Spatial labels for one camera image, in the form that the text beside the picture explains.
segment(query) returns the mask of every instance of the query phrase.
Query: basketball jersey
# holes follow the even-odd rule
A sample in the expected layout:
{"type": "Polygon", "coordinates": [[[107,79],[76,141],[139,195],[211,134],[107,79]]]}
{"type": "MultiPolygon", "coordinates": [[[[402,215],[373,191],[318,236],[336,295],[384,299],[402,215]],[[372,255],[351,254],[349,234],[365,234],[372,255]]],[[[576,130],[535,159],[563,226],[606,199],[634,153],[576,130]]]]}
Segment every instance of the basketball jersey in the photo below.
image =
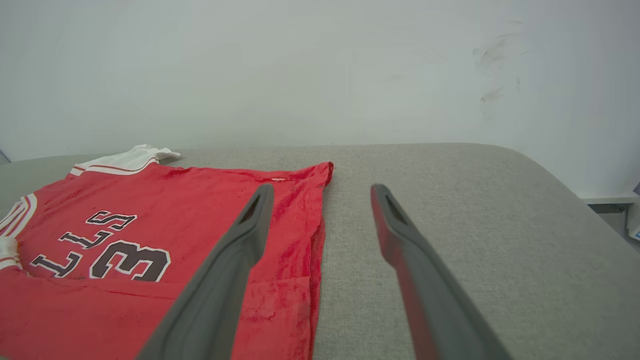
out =
{"type": "Polygon", "coordinates": [[[262,172],[175,168],[139,145],[78,164],[0,222],[0,355],[133,359],[256,188],[274,187],[233,359],[309,359],[333,165],[262,172]]]}

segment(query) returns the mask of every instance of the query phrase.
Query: gray cushioned surface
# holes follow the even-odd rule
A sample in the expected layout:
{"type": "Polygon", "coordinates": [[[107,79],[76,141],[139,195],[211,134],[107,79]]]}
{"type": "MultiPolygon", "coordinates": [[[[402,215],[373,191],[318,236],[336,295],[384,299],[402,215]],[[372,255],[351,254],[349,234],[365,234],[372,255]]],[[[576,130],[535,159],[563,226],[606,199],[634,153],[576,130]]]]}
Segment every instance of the gray cushioned surface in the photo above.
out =
{"type": "MultiPolygon", "coordinates": [[[[638,253],[517,152],[456,143],[181,152],[171,166],[294,170],[334,162],[324,193],[316,360],[413,358],[395,273],[378,248],[373,183],[392,190],[515,359],[640,354],[638,253]]],[[[96,157],[1,166],[0,213],[96,157]]]]}

